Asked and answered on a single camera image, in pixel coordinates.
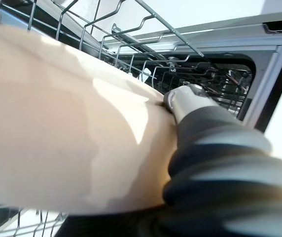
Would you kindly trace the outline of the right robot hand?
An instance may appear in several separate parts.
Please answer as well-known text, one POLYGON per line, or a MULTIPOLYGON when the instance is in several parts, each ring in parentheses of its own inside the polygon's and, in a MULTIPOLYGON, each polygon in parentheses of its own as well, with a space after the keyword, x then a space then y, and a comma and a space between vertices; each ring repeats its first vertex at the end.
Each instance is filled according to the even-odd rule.
POLYGON ((282 237, 282 159, 196 84, 164 95, 177 149, 164 205, 129 214, 68 217, 59 237, 282 237))

